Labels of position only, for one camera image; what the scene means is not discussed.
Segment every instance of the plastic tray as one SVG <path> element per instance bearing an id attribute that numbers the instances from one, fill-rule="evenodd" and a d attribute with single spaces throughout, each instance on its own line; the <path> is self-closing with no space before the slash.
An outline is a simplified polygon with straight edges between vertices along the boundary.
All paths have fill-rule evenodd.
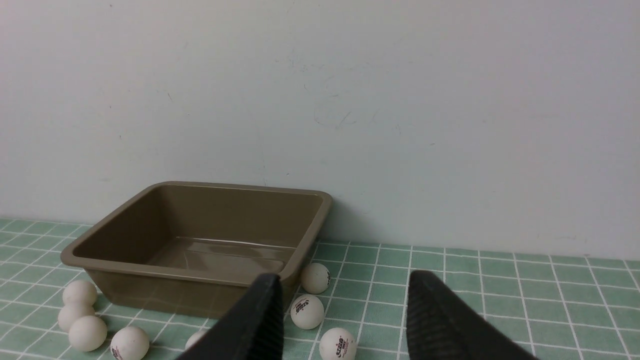
<path id="1" fill-rule="evenodd" d="M 167 182 L 143 190 L 64 249 L 114 304 L 221 317 L 262 273 L 284 303 L 332 203 L 311 190 Z"/>

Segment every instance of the green tile floor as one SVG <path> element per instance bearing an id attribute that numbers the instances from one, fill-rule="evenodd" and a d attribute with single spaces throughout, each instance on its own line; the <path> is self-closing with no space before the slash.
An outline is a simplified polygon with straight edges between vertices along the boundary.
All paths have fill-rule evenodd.
<path id="1" fill-rule="evenodd" d="M 68 345 L 56 319 L 61 289 L 89 279 L 60 263 L 60 251 L 87 225 L 0 218 L 0 359 L 111 359 L 108 341 L 86 354 Z M 358 359 L 408 359 L 404 338 L 410 270 L 427 269 L 490 323 L 541 359 L 640 359 L 640 261 L 508 254 L 461 249 L 321 241 L 314 259 L 333 279 L 320 296 L 326 319 L 304 331 L 285 316 L 284 359 L 319 359 L 324 331 L 358 339 Z M 175 359 L 213 319 L 112 305 L 96 311 L 109 335 L 145 329 L 145 359 Z"/>

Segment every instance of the ping pong ball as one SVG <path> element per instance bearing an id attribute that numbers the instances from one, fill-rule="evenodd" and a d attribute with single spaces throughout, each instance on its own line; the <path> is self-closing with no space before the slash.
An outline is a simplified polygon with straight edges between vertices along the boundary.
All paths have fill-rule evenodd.
<path id="1" fill-rule="evenodd" d="M 196 331 L 193 335 L 191 335 L 191 337 L 187 340 L 186 345 L 184 345 L 184 350 L 187 350 L 188 348 L 190 348 L 193 344 L 197 343 L 198 340 L 200 340 L 200 338 L 202 336 L 204 336 L 204 334 L 206 334 L 207 331 L 206 330 L 200 330 L 200 331 Z"/>
<path id="2" fill-rule="evenodd" d="M 120 329 L 111 339 L 109 351 L 118 360 L 140 360 L 149 350 L 149 336 L 137 326 Z"/>
<path id="3" fill-rule="evenodd" d="M 324 320 L 324 306 L 314 295 L 302 295 L 291 306 L 291 320 L 300 329 L 313 329 Z"/>
<path id="4" fill-rule="evenodd" d="M 68 332 L 71 325 L 83 316 L 95 315 L 95 310 L 84 302 L 72 302 L 65 305 L 58 313 L 58 326 Z"/>
<path id="5" fill-rule="evenodd" d="M 98 298 L 98 291 L 95 286 L 87 280 L 76 280 L 65 288 L 62 292 L 62 302 L 69 305 L 72 302 L 84 302 L 92 306 Z"/>
<path id="6" fill-rule="evenodd" d="M 330 329 L 320 339 L 323 360 L 354 360 L 357 348 L 353 335 L 342 327 Z"/>
<path id="7" fill-rule="evenodd" d="M 69 329 L 69 343 L 80 351 L 93 351 L 107 338 L 107 325 L 95 316 L 83 316 Z"/>
<path id="8" fill-rule="evenodd" d="M 306 292 L 319 294 L 329 287 L 331 275 L 329 269 L 320 263 L 311 263 L 302 270 L 300 283 Z"/>

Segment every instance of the green square tile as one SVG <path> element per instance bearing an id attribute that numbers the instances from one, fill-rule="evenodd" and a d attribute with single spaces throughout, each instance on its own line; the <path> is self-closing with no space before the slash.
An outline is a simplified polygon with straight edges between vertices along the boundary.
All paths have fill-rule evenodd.
<path id="1" fill-rule="evenodd" d="M 29 348 L 29 352 L 41 356 L 57 358 L 69 347 L 69 338 L 66 334 L 48 332 L 42 339 L 36 341 Z"/>
<path id="2" fill-rule="evenodd" d="M 492 258 L 492 259 L 508 259 L 513 260 L 513 254 L 510 252 L 497 252 L 497 251 L 481 251 L 481 258 Z"/>
<path id="3" fill-rule="evenodd" d="M 527 316 L 533 320 L 567 322 L 564 305 L 558 301 L 525 300 Z"/>
<path id="4" fill-rule="evenodd" d="M 373 284 L 369 300 L 389 302 L 391 304 L 404 304 L 406 288 L 399 285 Z"/>
<path id="5" fill-rule="evenodd" d="M 191 326 L 170 323 L 158 336 L 155 345 L 170 348 L 184 348 L 187 340 L 196 332 L 198 328 Z"/>
<path id="6" fill-rule="evenodd" d="M 640 270 L 640 260 L 637 260 L 637 261 L 626 260 L 625 262 L 627 263 L 627 266 L 629 266 L 631 270 Z"/>
<path id="7" fill-rule="evenodd" d="M 38 221 L 35 224 L 29 226 L 29 229 L 26 229 L 25 233 L 27 234 L 36 234 L 36 235 L 44 235 L 49 230 L 53 229 L 57 224 L 55 222 L 42 222 Z"/>
<path id="8" fill-rule="evenodd" d="M 27 265 L 16 263 L 1 263 L 0 264 L 0 279 L 11 279 L 15 274 L 26 268 Z"/>
<path id="9" fill-rule="evenodd" d="M 201 318 L 199 316 L 182 315 L 182 314 L 176 314 L 171 319 L 171 323 L 181 323 L 182 325 L 194 325 L 194 326 L 198 326 L 198 327 L 202 326 L 202 324 L 204 324 L 206 321 L 207 321 L 206 318 Z"/>
<path id="10" fill-rule="evenodd" d="M 127 327 L 131 322 L 130 318 L 123 318 L 120 316 L 114 315 L 100 315 L 99 318 L 104 321 L 107 325 L 107 331 L 109 335 L 112 336 L 115 332 L 122 329 L 123 327 Z"/>
<path id="11" fill-rule="evenodd" d="M 378 325 L 364 324 L 358 346 L 397 350 L 400 342 L 400 329 Z"/>
<path id="12" fill-rule="evenodd" d="M 456 295 L 469 305 L 469 307 L 471 307 L 476 313 L 483 313 L 482 295 L 475 293 L 456 293 Z"/>
<path id="13" fill-rule="evenodd" d="M 627 270 L 593 269 L 598 285 L 623 286 L 635 288 L 636 283 Z"/>
<path id="14" fill-rule="evenodd" d="M 483 275 L 498 275 L 516 277 L 516 267 L 513 261 L 481 259 Z"/>
<path id="15" fill-rule="evenodd" d="M 609 310 L 620 329 L 640 330 L 640 309 L 612 307 Z"/>
<path id="16" fill-rule="evenodd" d="M 0 246 L 0 261 L 6 261 L 16 255 L 18 251 L 22 251 L 17 247 Z"/>
<path id="17" fill-rule="evenodd" d="M 35 222 L 28 220 L 16 220 L 4 227 L 3 231 L 9 231 L 12 233 L 21 233 L 25 231 L 29 226 Z"/>
<path id="18" fill-rule="evenodd" d="M 551 256 L 554 264 L 587 265 L 587 259 L 574 256 Z"/>
<path id="19" fill-rule="evenodd" d="M 75 240 L 72 238 L 58 238 L 58 239 L 60 239 L 60 242 L 56 246 L 54 246 L 51 250 L 62 251 L 65 249 L 65 247 L 67 247 L 67 245 L 74 242 Z"/>
<path id="20" fill-rule="evenodd" d="M 626 355 L 608 354 L 603 352 L 592 352 L 582 349 L 584 360 L 627 360 Z"/>
<path id="21" fill-rule="evenodd" d="M 22 281 L 22 282 L 38 282 L 38 280 L 42 279 L 45 275 L 47 275 L 52 269 L 51 268 L 41 268 L 39 266 L 28 266 L 19 274 L 17 274 L 12 280 Z"/>
<path id="22" fill-rule="evenodd" d="M 10 240 L 12 240 L 16 236 L 17 235 L 14 233 L 0 233 L 0 244 L 8 243 Z"/>
<path id="23" fill-rule="evenodd" d="M 77 270 L 54 269 L 49 275 L 40 280 L 40 284 L 66 286 L 79 273 L 80 271 Z"/>
<path id="24" fill-rule="evenodd" d="M 382 244 L 380 245 L 382 249 L 393 249 L 393 250 L 411 250 L 411 245 L 394 245 L 394 244 Z"/>
<path id="25" fill-rule="evenodd" d="M 480 292 L 480 275 L 447 273 L 447 286 L 451 290 Z"/>
<path id="26" fill-rule="evenodd" d="M 7 281 L 0 288 L 0 300 L 15 300 L 20 294 L 24 293 L 31 284 L 22 284 L 21 282 Z"/>
<path id="27" fill-rule="evenodd" d="M 446 249 L 447 255 L 463 255 L 463 256 L 475 256 L 478 257 L 477 250 L 466 250 L 466 249 Z"/>
<path id="28" fill-rule="evenodd" d="M 151 345 L 145 355 L 145 360 L 173 360 L 177 359 L 182 354 L 182 351 L 183 350 L 172 350 Z M 100 358 L 99 360 L 112 360 L 109 358 L 111 354 L 107 353 L 105 356 L 107 356 L 106 359 Z"/>
<path id="29" fill-rule="evenodd" d="M 603 304 L 602 297 L 596 286 L 579 284 L 560 284 L 565 301 L 588 302 L 589 304 Z"/>
<path id="30" fill-rule="evenodd" d="M 47 235 L 51 236 L 69 236 L 71 233 L 78 229 L 79 225 L 73 224 L 58 224 Z"/>
<path id="31" fill-rule="evenodd" d="M 631 274 L 634 276 L 634 278 L 636 279 L 636 282 L 638 284 L 640 284 L 640 271 L 632 271 Z"/>
<path id="32" fill-rule="evenodd" d="M 294 324 L 293 321 L 291 321 L 291 316 L 287 316 L 284 319 L 284 336 L 288 338 L 314 340 L 316 338 L 318 328 L 319 327 L 316 327 L 311 330 L 303 330 L 297 327 L 296 324 Z"/>
<path id="33" fill-rule="evenodd" d="M 40 235 L 20 234 L 14 237 L 12 240 L 6 242 L 5 245 L 27 247 L 39 238 L 40 238 Z"/>
<path id="34" fill-rule="evenodd" d="M 620 337 L 614 329 L 599 329 L 574 325 L 575 337 L 581 348 L 610 352 L 624 352 Z"/>
<path id="35" fill-rule="evenodd" d="M 40 239 L 37 239 L 34 243 L 29 245 L 31 249 L 40 249 L 40 250 L 51 250 L 54 246 L 56 246 L 61 238 L 54 238 L 53 236 L 43 236 Z"/>
<path id="36" fill-rule="evenodd" d="M 14 354 L 14 353 L 7 352 L 0 349 L 0 359 L 2 360 L 18 360 L 20 356 L 21 356 L 20 353 Z M 32 359 L 25 359 L 24 356 L 22 356 L 22 358 L 23 360 L 32 360 Z"/>
<path id="37" fill-rule="evenodd" d="M 42 250 L 22 249 L 11 258 L 11 261 L 16 263 L 31 264 L 44 254 L 45 251 Z"/>
<path id="38" fill-rule="evenodd" d="M 362 241 L 351 241 L 349 243 L 349 245 L 351 246 L 359 246 L 359 247 L 374 247 L 374 248 L 379 248 L 380 244 L 379 243 L 365 243 Z"/>
<path id="39" fill-rule="evenodd" d="M 482 276 L 482 282 L 485 293 L 520 296 L 520 287 L 516 279 Z"/>
<path id="40" fill-rule="evenodd" d="M 115 315 L 115 316 L 124 316 L 124 317 L 128 317 L 128 318 L 133 318 L 139 312 L 140 312 L 140 309 L 138 309 L 137 307 L 111 305 L 111 306 L 109 306 L 108 309 L 105 310 L 104 313 L 106 315 Z M 173 317 L 173 319 L 175 319 L 177 316 L 180 316 L 180 315 L 176 314 Z"/>
<path id="41" fill-rule="evenodd" d="M 479 274 L 478 259 L 467 258 L 463 256 L 449 256 L 447 255 L 447 261 L 444 266 L 445 272 L 470 272 L 473 274 Z"/>
<path id="42" fill-rule="evenodd" d="M 36 327 L 38 329 L 49 330 L 58 323 L 59 309 L 51 307 L 39 307 L 33 314 L 29 315 L 24 322 L 24 326 Z"/>
<path id="43" fill-rule="evenodd" d="M 518 262 L 518 275 L 521 279 L 555 281 L 554 271 L 550 264 Z"/>
<path id="44" fill-rule="evenodd" d="M 579 282 L 581 284 L 595 284 L 589 268 L 583 266 L 555 265 L 556 275 L 560 282 Z"/>
<path id="45" fill-rule="evenodd" d="M 369 283 L 360 281 L 338 280 L 335 284 L 333 296 L 345 299 L 366 300 L 369 293 Z"/>
<path id="46" fill-rule="evenodd" d="M 576 324 L 612 327 L 607 308 L 598 305 L 567 304 L 571 321 Z"/>
<path id="47" fill-rule="evenodd" d="M 373 265 L 344 264 L 340 272 L 341 279 L 371 281 Z"/>
<path id="48" fill-rule="evenodd" d="M 31 314 L 37 306 L 10 303 L 0 310 L 0 321 L 17 324 Z"/>
<path id="49" fill-rule="evenodd" d="M 314 259 L 342 261 L 347 247 L 343 245 L 318 244 Z"/>
<path id="50" fill-rule="evenodd" d="M 27 302 L 29 304 L 40 305 L 43 301 L 55 295 L 59 290 L 59 288 L 36 284 L 31 289 L 27 290 L 27 292 L 22 294 L 17 300 L 20 302 Z"/>
<path id="51" fill-rule="evenodd" d="M 599 266 L 602 268 L 626 269 L 625 262 L 618 259 L 589 259 L 591 266 Z"/>
<path id="52" fill-rule="evenodd" d="M 80 227 L 78 227 L 73 233 L 71 233 L 71 235 L 69 235 L 69 237 L 71 238 L 77 238 L 78 236 L 86 233 L 87 230 L 91 229 L 91 226 L 89 225 L 82 225 Z"/>
<path id="53" fill-rule="evenodd" d="M 540 254 L 515 254 L 517 260 L 523 261 L 536 261 L 539 263 L 548 263 L 549 256 L 548 255 L 540 255 Z"/>
<path id="54" fill-rule="evenodd" d="M 13 219 L 10 218 L 0 218 L 0 230 L 2 230 L 5 226 L 10 224 Z"/>
<path id="55" fill-rule="evenodd" d="M 624 340 L 630 354 L 640 355 L 640 332 L 621 330 L 620 335 Z"/>
<path id="56" fill-rule="evenodd" d="M 93 305 L 96 311 L 98 311 L 98 303 L 100 303 L 101 304 L 100 307 L 103 307 L 103 308 L 108 306 L 108 304 L 110 304 L 109 300 L 106 297 L 104 297 L 104 295 L 99 295 L 98 300 Z M 153 311 L 153 310 L 146 310 L 146 309 L 144 309 L 143 311 L 140 312 L 140 314 L 138 314 L 139 319 L 153 320 L 153 321 L 159 321 L 159 322 L 168 322 L 172 316 L 173 314 L 170 314 L 170 313 L 161 313 L 160 311 Z"/>
<path id="57" fill-rule="evenodd" d="M 314 343 L 312 341 L 284 339 L 282 359 L 307 359 L 313 347 Z"/>
<path id="58" fill-rule="evenodd" d="M 387 284 L 399 284 L 406 285 L 406 278 L 409 269 L 401 268 L 388 268 L 385 266 L 378 266 L 376 273 L 374 274 L 373 281 L 384 282 Z"/>
<path id="59" fill-rule="evenodd" d="M 403 250 L 381 249 L 378 256 L 379 265 L 409 267 L 409 252 Z"/>
<path id="60" fill-rule="evenodd" d="M 569 324 L 530 321 L 533 342 L 575 348 L 575 339 Z"/>
<path id="61" fill-rule="evenodd" d="M 493 316 L 487 316 L 486 319 L 509 339 L 529 342 L 529 331 L 527 330 L 527 322 L 524 319 L 496 318 Z"/>
<path id="62" fill-rule="evenodd" d="M 524 318 L 524 308 L 522 307 L 522 299 L 515 297 L 504 297 L 499 295 L 485 295 L 484 305 L 486 314 L 513 316 L 515 318 Z"/>
<path id="63" fill-rule="evenodd" d="M 640 307 L 640 292 L 633 289 L 617 289 L 602 287 L 602 295 L 608 305 Z"/>
<path id="64" fill-rule="evenodd" d="M 404 306 L 370 302 L 367 305 L 367 313 L 364 316 L 364 321 L 380 325 L 400 326 L 403 322 L 403 311 Z"/>
<path id="65" fill-rule="evenodd" d="M 378 249 L 374 247 L 349 247 L 345 261 L 350 263 L 375 264 Z"/>
<path id="66" fill-rule="evenodd" d="M 40 259 L 36 260 L 33 264 L 40 265 L 40 266 L 56 267 L 60 265 L 60 253 L 48 252 L 44 254 Z"/>
<path id="67" fill-rule="evenodd" d="M 362 320 L 364 305 L 365 302 L 360 300 L 332 299 L 326 311 L 326 317 L 359 322 Z"/>
<path id="68" fill-rule="evenodd" d="M 441 247 L 430 247 L 430 246 L 414 246 L 413 247 L 413 251 L 436 252 L 438 254 L 444 253 L 444 249 L 443 248 L 441 248 Z"/>
<path id="69" fill-rule="evenodd" d="M 539 359 L 580 360 L 576 350 L 536 345 L 536 356 Z"/>
<path id="70" fill-rule="evenodd" d="M 14 327 L 0 340 L 0 348 L 11 351 L 25 351 L 34 341 L 44 334 L 42 330 Z"/>
<path id="71" fill-rule="evenodd" d="M 140 329 L 144 329 L 147 335 L 149 335 L 149 339 L 155 339 L 158 334 L 162 331 L 164 324 L 161 322 L 150 322 L 142 319 L 135 319 L 131 326 L 137 326 Z"/>
<path id="72" fill-rule="evenodd" d="M 442 255 L 427 252 L 414 252 L 411 258 L 411 267 L 423 270 L 442 271 L 444 258 Z"/>
<path id="73" fill-rule="evenodd" d="M 358 358 L 367 360 L 396 360 L 397 355 L 393 352 L 384 352 L 369 348 L 359 348 Z"/>

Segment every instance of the white wall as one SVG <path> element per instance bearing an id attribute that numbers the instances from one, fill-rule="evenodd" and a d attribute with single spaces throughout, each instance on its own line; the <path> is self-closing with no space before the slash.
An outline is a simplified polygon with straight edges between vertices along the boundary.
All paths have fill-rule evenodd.
<path id="1" fill-rule="evenodd" d="M 640 1 L 11 1 L 0 215 L 313 188 L 346 240 L 640 258 Z"/>

